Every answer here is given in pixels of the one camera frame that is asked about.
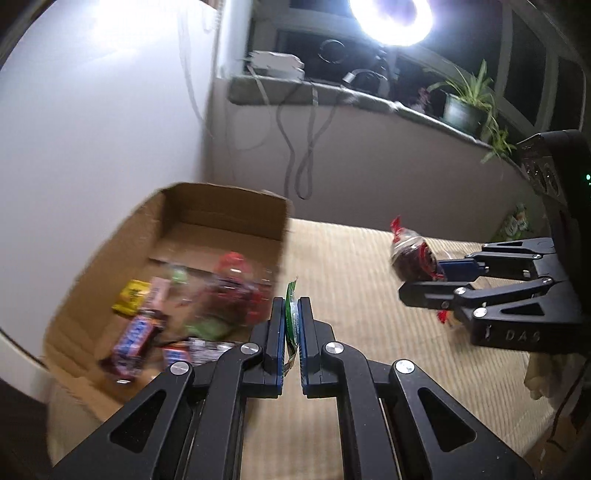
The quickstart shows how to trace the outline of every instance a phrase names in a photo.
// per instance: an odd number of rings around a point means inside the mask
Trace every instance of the red candy bag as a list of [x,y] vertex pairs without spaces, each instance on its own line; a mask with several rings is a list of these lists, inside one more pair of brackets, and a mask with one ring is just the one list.
[[443,270],[439,267],[433,252],[425,239],[417,232],[400,226],[400,217],[391,225],[394,240],[392,242],[390,262],[401,281],[444,280]]

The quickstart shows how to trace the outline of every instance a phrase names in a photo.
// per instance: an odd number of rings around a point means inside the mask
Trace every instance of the bright light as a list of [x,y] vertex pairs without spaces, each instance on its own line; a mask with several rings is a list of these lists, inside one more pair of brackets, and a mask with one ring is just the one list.
[[93,37],[114,50],[136,50],[176,32],[187,0],[99,0]]
[[412,25],[402,25],[380,12],[374,0],[349,0],[351,11],[367,35],[385,45],[407,47],[424,39],[433,26],[427,0],[413,0],[417,17]]

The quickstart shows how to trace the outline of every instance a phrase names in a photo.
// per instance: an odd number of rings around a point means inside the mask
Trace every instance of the metal screw cap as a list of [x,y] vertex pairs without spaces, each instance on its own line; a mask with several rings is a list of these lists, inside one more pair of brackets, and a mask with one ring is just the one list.
[[329,342],[324,347],[328,353],[342,353],[345,350],[345,347],[339,342]]
[[189,371],[187,362],[175,362],[170,366],[170,373],[173,375],[184,375]]
[[487,309],[484,307],[480,307],[476,310],[474,310],[474,317],[476,317],[477,319],[481,319],[482,317],[484,317],[487,314]]
[[244,353],[244,355],[254,355],[258,352],[258,345],[255,343],[245,343],[240,347],[240,351]]
[[394,365],[394,368],[402,374],[411,374],[414,372],[414,363],[410,360],[398,360]]

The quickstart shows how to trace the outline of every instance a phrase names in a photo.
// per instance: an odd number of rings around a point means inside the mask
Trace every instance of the snack bag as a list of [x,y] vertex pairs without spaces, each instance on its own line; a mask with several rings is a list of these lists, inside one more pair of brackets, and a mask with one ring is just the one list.
[[197,294],[195,318],[187,330],[206,340],[218,340],[236,326],[263,322],[271,294],[270,280],[254,281],[246,259],[228,253],[221,257],[211,282]]
[[413,230],[400,226],[400,217],[394,219],[391,228],[394,240],[390,262],[401,281],[445,279],[443,270],[422,236]]
[[113,305],[113,310],[127,316],[138,313],[139,307],[150,291],[150,284],[145,281],[131,280],[121,293],[119,299]]

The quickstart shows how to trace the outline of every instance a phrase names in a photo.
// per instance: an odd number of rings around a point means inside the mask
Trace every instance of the window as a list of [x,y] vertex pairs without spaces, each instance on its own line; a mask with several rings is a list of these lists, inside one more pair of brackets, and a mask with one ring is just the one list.
[[277,35],[277,51],[291,53],[304,63],[306,77],[340,85],[349,72],[356,69],[370,69],[376,63],[378,46],[339,40],[345,46],[345,59],[339,64],[327,63],[320,56],[320,47],[325,40],[333,37],[309,33],[280,31]]
[[496,79],[501,54],[503,6],[499,0],[430,0],[433,29],[419,44],[469,73],[486,60]]
[[584,95],[583,70],[575,62],[558,60],[558,87],[550,130],[578,129]]
[[513,46],[505,98],[532,125],[538,117],[544,75],[546,47],[525,22],[513,13]]
[[349,0],[290,0],[290,8],[315,10],[328,14],[352,17]]
[[[399,70],[399,76],[398,81],[392,88],[391,98],[407,107],[413,107],[418,103],[421,88],[427,88],[433,83],[444,80],[443,77],[433,72],[426,72],[424,67],[405,57],[398,58],[396,68]],[[424,113],[437,118],[443,116],[443,109],[447,99],[444,92],[446,89],[451,91],[451,88],[444,87],[429,94],[429,104]]]

